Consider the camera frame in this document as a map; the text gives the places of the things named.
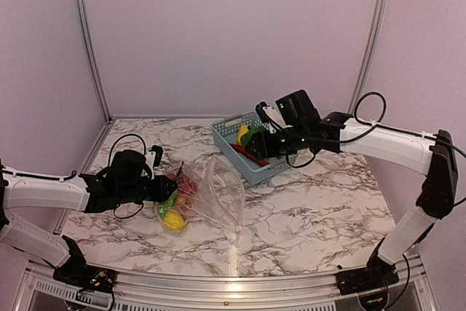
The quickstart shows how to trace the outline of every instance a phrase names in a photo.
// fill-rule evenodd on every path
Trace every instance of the pink wall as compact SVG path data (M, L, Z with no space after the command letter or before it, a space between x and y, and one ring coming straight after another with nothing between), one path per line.
M375 0L86 0L117 116L232 115L304 88L346 110Z
M79 168L103 127L74 0L0 0L0 157L22 170ZM30 210L54 226L58 211ZM0 245L0 310L11 310L27 261Z
M466 0L388 0L366 90L388 101L385 122L411 130L451 132L466 149ZM457 199L466 196L460 159ZM423 177L371 161L398 220L420 193ZM466 310L466 205L436 224L421 246L440 311Z

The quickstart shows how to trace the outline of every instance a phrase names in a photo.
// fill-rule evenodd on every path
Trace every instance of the yellow fruit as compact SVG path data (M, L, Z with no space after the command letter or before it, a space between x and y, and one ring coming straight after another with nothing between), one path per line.
M165 214L165 217L163 218L163 224L165 227L173 231L183 231L186 227L183 217L173 210L170 210Z
M237 139L238 145L243 146L241 144L241 136L248 133L248 131L249 131L249 127L247 125L241 125L240 129L238 130L238 139Z

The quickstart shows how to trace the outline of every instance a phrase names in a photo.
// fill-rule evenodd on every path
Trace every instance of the plastic bag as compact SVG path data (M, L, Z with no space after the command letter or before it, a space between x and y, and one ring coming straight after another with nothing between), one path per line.
M167 176L176 179L178 190L155 208L170 233L184 231L193 217L206 218L231 233L241 230L245 189L236 172L217 156L201 164L182 163Z

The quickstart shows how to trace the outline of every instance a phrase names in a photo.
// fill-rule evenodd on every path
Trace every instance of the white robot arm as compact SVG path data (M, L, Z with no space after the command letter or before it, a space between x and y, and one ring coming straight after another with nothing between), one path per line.
M376 92L366 95L379 95L384 101ZM398 282L398 276L393 278L395 263L455 206L458 171L450 134L444 130L436 134L401 130L381 125L380 120L366 122L339 112L321 119L303 90L279 99L277 107L281 116L265 103L256 107L262 122L275 129L255 133L245 145L245 150L259 160L288 158L299 149L309 149L315 156L325 149L387 160L426 176L416 205L376 247L367 267L342 271L337 277L341 294Z
M85 286L99 269L86 264L77 244L69 237L53 235L12 209L20 207L65 208L102 213L123 203L163 202L178 187L167 176L153 176L162 149L153 146L148 156L125 150L97 175L73 172L66 177L23 173L0 163L0 242L26 251L54 267L54 278ZM106 277L114 273L107 269ZM108 291L108 283L99 283Z

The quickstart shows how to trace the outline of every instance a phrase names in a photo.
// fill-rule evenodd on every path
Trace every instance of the tabletop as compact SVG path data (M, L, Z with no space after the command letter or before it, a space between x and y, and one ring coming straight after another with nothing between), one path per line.
M199 164L220 151L213 143L214 119L118 119L92 164L107 164L118 137L139 134L159 145L159 172L180 164ZM137 138L123 139L117 150L142 151ZM300 154L297 162L307 158ZM194 218L181 235L160 224L154 206L131 219L71 213L63 234L78 243L89 264L198 276L295 275L356 267L367 262L376 244L395 226L376 180L361 156L322 151L302 169L289 169L255 186L244 183L242 229L233 240L203 218ZM133 213L127 204L119 216Z

